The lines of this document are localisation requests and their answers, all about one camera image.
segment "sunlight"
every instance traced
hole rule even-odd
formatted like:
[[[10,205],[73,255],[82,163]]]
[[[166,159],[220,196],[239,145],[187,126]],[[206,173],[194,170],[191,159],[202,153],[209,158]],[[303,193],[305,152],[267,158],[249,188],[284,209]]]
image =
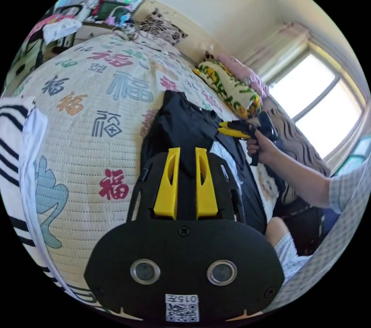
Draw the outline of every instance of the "sunlight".
[[[360,115],[355,97],[340,81],[296,126],[324,158],[344,140]]]
[[[270,94],[290,118],[313,102],[334,80],[335,74],[313,55],[270,89]]]

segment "bedspread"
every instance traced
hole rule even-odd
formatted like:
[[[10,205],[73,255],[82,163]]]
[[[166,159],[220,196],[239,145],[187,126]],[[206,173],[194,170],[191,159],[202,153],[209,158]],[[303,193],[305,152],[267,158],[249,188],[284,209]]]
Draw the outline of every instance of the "bedspread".
[[[34,96],[48,116],[34,163],[37,215],[53,263],[79,298],[82,291],[89,295],[83,274],[95,244],[126,221],[143,137],[165,90],[184,92],[223,120],[235,119],[181,57],[116,34],[66,50],[30,74],[16,92]],[[272,206],[276,199],[267,194],[264,167],[252,172],[264,206]],[[50,208],[37,202],[45,196]]]

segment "hand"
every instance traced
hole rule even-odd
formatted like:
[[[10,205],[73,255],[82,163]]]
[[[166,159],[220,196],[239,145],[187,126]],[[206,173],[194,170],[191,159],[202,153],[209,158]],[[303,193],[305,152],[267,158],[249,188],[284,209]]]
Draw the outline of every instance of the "hand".
[[[259,163],[269,165],[277,151],[275,144],[258,130],[255,131],[255,138],[247,140],[247,154],[252,157],[259,152]]]

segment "headboard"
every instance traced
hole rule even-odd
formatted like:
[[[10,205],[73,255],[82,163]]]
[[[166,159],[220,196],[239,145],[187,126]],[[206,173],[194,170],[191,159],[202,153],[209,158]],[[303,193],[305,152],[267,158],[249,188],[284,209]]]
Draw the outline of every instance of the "headboard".
[[[214,56],[226,53],[222,46],[204,29],[192,22],[186,16],[156,0],[144,0],[134,13],[134,21],[142,21],[156,8],[172,24],[182,29],[188,36],[175,47],[195,63],[200,63],[205,51]]]

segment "shorts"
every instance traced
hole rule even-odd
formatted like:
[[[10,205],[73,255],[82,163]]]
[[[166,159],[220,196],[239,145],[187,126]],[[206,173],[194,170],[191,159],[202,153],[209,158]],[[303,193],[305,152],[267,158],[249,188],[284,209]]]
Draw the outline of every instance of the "shorts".
[[[292,278],[311,258],[311,256],[298,256],[294,239],[287,233],[274,247],[285,275],[285,284]]]

